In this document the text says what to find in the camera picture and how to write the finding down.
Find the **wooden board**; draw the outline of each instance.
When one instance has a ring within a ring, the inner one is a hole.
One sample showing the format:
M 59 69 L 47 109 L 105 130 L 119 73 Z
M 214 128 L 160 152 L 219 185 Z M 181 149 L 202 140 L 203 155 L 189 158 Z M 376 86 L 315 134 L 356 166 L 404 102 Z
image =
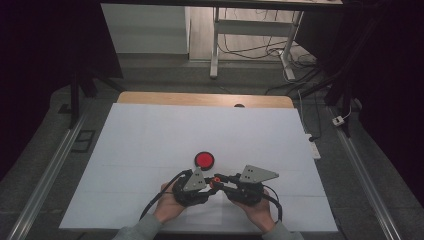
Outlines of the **wooden board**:
M 243 104 L 249 108 L 293 108 L 285 96 L 254 96 L 196 93 L 123 92 L 118 103 L 234 107 Z

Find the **red button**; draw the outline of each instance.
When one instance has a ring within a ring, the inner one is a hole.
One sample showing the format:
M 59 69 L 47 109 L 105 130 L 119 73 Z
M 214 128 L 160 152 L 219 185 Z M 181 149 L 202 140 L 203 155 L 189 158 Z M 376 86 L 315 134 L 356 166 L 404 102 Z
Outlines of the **red button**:
M 213 167 L 215 158 L 210 152 L 200 152 L 194 158 L 194 164 L 200 167 L 202 171 L 207 171 Z

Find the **human hand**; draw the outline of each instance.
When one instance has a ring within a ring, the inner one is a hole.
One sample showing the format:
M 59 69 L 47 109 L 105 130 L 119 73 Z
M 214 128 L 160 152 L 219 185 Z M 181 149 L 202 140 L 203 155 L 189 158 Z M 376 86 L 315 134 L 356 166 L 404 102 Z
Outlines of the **human hand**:
M 269 195 L 268 191 L 264 189 L 264 193 Z M 247 206 L 240 202 L 231 201 L 235 205 L 239 206 L 247 215 L 247 218 L 255 224 L 263 233 L 271 231 L 275 222 L 272 219 L 269 201 L 262 198 L 262 200 L 253 206 Z
M 161 186 L 161 191 L 165 188 L 168 183 L 164 183 Z M 156 210 L 153 213 L 159 222 L 166 223 L 176 217 L 178 217 L 185 209 L 177 201 L 175 201 L 174 195 L 172 194 L 172 187 L 175 182 L 173 182 L 166 192 L 163 193 L 162 197 L 158 201 Z

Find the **gray sleeve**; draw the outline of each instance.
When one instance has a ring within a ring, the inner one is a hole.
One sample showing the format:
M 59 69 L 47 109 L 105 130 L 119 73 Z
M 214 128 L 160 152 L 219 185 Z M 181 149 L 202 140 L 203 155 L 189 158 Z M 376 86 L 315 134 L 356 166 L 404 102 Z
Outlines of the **gray sleeve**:
M 161 227 L 162 223 L 156 217 L 146 214 L 133 227 L 121 228 L 113 240 L 152 240 Z
M 263 240 L 303 240 L 302 234 L 299 232 L 289 232 L 284 225 L 278 221 L 275 227 L 262 235 Z

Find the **white wall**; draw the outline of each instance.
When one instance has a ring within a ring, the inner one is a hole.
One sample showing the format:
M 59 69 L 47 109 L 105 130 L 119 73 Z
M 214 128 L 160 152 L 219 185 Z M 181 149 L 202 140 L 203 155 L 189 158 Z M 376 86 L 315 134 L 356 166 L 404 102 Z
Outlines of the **white wall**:
M 188 7 L 102 4 L 117 53 L 188 53 Z

